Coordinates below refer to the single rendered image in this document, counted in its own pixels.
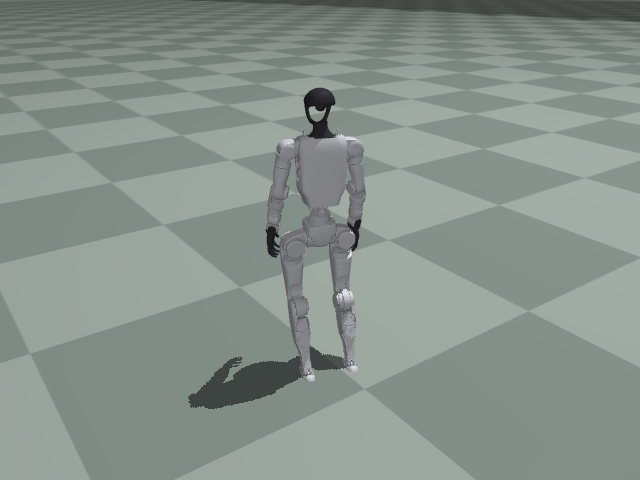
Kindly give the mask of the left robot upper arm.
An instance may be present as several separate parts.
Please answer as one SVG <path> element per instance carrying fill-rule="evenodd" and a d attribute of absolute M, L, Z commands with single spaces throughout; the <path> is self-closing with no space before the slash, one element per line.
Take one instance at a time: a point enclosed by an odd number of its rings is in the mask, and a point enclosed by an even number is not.
<path fill-rule="evenodd" d="M 286 185 L 291 160 L 298 154 L 300 141 L 299 139 L 285 139 L 278 143 L 276 147 L 276 159 L 273 172 L 273 189 L 271 198 L 277 200 L 286 200 L 289 193 L 289 186 Z"/>

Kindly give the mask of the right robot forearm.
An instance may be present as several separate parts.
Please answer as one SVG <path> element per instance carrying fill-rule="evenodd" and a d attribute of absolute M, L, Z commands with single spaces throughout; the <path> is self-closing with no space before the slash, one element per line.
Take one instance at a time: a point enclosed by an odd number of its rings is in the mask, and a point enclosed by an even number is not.
<path fill-rule="evenodd" d="M 360 219 L 362 222 L 363 215 L 363 202 L 366 197 L 366 188 L 362 193 L 356 195 L 350 195 L 350 205 L 349 205 L 349 216 L 347 218 L 347 222 L 354 227 L 355 222 Z"/>

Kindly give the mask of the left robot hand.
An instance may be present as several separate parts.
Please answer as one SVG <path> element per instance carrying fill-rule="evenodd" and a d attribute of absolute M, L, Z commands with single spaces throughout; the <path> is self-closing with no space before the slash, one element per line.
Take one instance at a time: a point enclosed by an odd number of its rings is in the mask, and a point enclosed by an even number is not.
<path fill-rule="evenodd" d="M 276 256 L 276 255 L 279 255 L 279 254 L 278 254 L 278 253 L 276 253 L 276 252 L 280 252 L 280 251 L 279 251 L 279 250 L 277 250 L 274 246 L 276 246 L 276 247 L 280 248 L 280 245 L 277 245 L 277 244 L 275 243 L 275 240 L 274 240 L 274 239 L 275 239 L 275 236 L 276 236 L 277 238 L 279 238 L 279 235 L 277 234 L 278 232 L 276 233 L 276 228 L 275 228 L 275 227 L 273 227 L 273 226 L 269 226 L 269 227 L 268 227 L 268 231 L 267 231 L 267 229 L 266 229 L 266 233 L 267 233 L 267 246 L 268 246 L 268 253 L 269 253 L 269 255 L 271 255 L 272 257 L 277 258 L 277 256 Z"/>

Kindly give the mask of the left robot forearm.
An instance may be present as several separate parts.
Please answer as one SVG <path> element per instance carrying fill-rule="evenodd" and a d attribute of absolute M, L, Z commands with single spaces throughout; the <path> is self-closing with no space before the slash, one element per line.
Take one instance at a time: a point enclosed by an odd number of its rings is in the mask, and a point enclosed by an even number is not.
<path fill-rule="evenodd" d="M 273 226 L 273 227 L 276 228 L 276 233 L 277 233 L 279 231 L 279 227 L 280 227 L 280 221 L 281 221 L 281 216 L 282 216 L 282 209 L 284 207 L 284 201 L 271 198 L 272 189 L 273 189 L 273 185 L 271 186 L 270 194 L 269 194 L 269 200 L 268 200 L 268 207 L 269 208 L 268 208 L 268 214 L 267 214 L 267 221 L 268 222 L 267 222 L 267 225 L 266 225 L 266 229 L 268 231 L 268 227 L 269 226 Z"/>

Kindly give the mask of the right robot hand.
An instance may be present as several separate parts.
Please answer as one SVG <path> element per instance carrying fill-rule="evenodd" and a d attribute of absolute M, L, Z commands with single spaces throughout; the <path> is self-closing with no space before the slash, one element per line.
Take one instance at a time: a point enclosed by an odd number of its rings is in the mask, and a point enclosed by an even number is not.
<path fill-rule="evenodd" d="M 354 232 L 354 234 L 355 234 L 355 243 L 354 243 L 354 245 L 352 246 L 353 248 L 351 247 L 351 248 L 352 248 L 352 252 L 357 248 L 357 245 L 358 245 L 358 239 L 359 239 L 359 230 L 358 230 L 358 229 L 360 228 L 360 224 L 361 224 L 361 220 L 360 220 L 360 219 L 358 219 L 358 220 L 355 222 L 354 227 L 352 227 L 352 226 L 347 222 L 347 225 L 352 229 L 352 231 L 353 231 L 353 232 Z"/>

